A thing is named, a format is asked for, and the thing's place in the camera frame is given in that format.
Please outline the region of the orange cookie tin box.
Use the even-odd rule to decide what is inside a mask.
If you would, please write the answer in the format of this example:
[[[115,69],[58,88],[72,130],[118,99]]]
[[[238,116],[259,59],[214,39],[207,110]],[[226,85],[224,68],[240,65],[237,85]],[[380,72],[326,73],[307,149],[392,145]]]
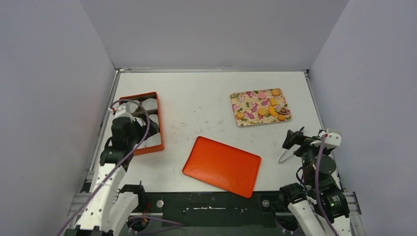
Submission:
[[[131,96],[121,97],[120,99],[136,100],[144,108],[151,121],[151,128],[148,137],[141,145],[134,151],[135,155],[148,154],[158,151],[163,151],[164,137],[162,128],[161,106],[157,92],[148,92],[136,94]]]

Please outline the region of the round orange cookie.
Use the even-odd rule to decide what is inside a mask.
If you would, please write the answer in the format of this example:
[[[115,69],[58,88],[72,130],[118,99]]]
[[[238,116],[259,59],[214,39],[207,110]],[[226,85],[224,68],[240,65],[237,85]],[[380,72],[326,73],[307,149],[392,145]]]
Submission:
[[[268,110],[266,109],[266,108],[259,108],[258,109],[258,115],[260,115],[260,116],[262,116],[262,117],[264,117],[264,116],[266,116],[268,114]]]
[[[278,89],[278,88],[273,89],[273,90],[271,90],[271,94],[273,96],[279,96],[281,94],[281,89]]]

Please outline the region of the floral tray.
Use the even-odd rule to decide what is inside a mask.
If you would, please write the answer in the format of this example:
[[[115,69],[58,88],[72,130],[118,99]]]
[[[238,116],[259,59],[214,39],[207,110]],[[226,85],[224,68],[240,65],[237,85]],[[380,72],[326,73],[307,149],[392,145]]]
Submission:
[[[271,94],[271,90],[273,90],[273,88],[242,91],[230,94],[232,110],[235,115],[237,126],[246,127],[271,123],[280,123],[290,121],[293,118],[283,91],[281,90],[281,94],[279,96],[273,96]],[[258,98],[258,93],[260,91],[266,94],[265,99]],[[264,117],[258,115],[259,108],[262,107],[268,110],[268,107],[271,106],[269,103],[270,98],[274,98],[278,103],[277,106],[274,106],[277,113],[282,107],[286,107],[289,110],[290,113],[285,116],[286,120],[279,121],[277,117],[272,117],[269,115],[269,113]],[[243,119],[237,119],[236,114],[239,112],[244,113]]]

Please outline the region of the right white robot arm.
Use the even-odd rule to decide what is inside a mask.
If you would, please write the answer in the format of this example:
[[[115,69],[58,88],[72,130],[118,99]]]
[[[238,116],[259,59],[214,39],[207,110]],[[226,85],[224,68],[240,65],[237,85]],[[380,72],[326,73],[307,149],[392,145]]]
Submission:
[[[306,236],[342,236],[347,232],[334,225],[337,218],[349,218],[350,214],[343,190],[333,177],[336,163],[331,153],[340,144],[341,134],[334,129],[320,130],[311,137],[302,129],[288,130],[282,147],[298,147],[293,154],[301,158],[302,175],[279,189],[279,209],[294,217],[290,222],[278,221],[284,229],[300,227]]]

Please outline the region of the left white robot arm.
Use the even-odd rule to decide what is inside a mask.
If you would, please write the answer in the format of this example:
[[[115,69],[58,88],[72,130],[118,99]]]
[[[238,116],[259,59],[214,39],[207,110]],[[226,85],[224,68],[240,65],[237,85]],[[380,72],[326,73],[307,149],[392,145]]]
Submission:
[[[62,236],[117,236],[126,224],[130,213],[147,206],[147,198],[137,190],[119,190],[127,173],[134,151],[157,127],[147,115],[139,118],[113,119],[111,137],[100,156],[97,180],[86,201],[70,217],[76,219],[73,227],[64,227]]]

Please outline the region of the chocolate heart cookie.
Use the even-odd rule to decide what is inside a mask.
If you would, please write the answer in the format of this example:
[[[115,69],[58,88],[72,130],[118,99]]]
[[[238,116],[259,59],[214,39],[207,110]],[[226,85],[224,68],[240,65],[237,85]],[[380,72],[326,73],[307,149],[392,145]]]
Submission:
[[[290,112],[289,112],[289,110],[288,110],[286,107],[282,107],[282,108],[278,111],[278,113],[279,113],[279,114],[281,114],[281,115],[286,116],[286,115],[288,115]]]

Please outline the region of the white paper cup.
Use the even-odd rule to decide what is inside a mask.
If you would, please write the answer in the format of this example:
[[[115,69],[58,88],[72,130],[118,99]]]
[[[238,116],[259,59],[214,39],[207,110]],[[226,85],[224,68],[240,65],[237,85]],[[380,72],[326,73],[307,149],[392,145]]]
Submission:
[[[147,111],[158,109],[158,101],[155,98],[146,99],[141,105]]]
[[[157,124],[159,124],[159,116],[157,114],[149,115],[149,119]]]
[[[150,136],[149,138],[147,138],[144,141],[144,145],[146,148],[148,147],[153,147],[153,146],[158,146],[162,143],[161,140],[161,134],[160,133],[156,133],[155,135]]]

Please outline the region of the yellow fish cookie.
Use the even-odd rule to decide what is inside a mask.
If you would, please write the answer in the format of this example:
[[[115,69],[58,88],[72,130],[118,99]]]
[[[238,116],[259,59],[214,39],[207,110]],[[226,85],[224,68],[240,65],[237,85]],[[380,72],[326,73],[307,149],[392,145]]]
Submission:
[[[268,113],[270,116],[272,117],[276,117],[278,115],[277,111],[275,110],[274,106],[269,106],[268,107]]]

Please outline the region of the round orange cookie top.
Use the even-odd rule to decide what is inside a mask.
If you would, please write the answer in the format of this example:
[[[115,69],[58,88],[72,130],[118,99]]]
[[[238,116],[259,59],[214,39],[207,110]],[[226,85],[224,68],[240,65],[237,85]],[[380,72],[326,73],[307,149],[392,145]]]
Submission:
[[[273,96],[279,96],[281,94],[281,89],[278,89],[278,88],[273,89],[273,90],[271,90],[271,94]]]

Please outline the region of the pink round cookie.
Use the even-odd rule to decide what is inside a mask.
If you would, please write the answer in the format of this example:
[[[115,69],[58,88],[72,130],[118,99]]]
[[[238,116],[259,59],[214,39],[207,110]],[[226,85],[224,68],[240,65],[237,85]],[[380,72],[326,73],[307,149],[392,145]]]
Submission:
[[[260,92],[258,93],[258,98],[259,98],[259,99],[265,99],[265,98],[266,98],[266,94],[265,94],[264,92],[260,91]]]

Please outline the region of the orange tin lid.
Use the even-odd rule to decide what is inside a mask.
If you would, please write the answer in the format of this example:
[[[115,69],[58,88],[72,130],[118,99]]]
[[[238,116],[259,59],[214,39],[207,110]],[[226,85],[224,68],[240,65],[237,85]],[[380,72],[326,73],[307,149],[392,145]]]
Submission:
[[[182,173],[222,190],[250,198],[261,157],[206,137],[197,137]]]

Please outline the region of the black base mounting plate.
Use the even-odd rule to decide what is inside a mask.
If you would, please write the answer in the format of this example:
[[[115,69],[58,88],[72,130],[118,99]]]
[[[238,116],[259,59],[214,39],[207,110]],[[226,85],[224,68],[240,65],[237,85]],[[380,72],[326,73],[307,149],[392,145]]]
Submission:
[[[134,212],[161,216],[164,227],[178,222],[188,227],[256,225],[300,230],[279,191],[255,191],[250,198],[230,192],[148,192],[146,197],[148,205]]]

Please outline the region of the aluminium frame rail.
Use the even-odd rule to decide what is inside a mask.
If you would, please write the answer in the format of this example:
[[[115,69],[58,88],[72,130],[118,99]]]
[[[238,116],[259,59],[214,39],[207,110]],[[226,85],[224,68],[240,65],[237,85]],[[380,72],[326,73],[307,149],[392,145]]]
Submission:
[[[309,69],[277,69],[256,67],[216,67],[216,68],[119,68],[119,73],[182,73],[182,72],[303,72],[309,73]]]

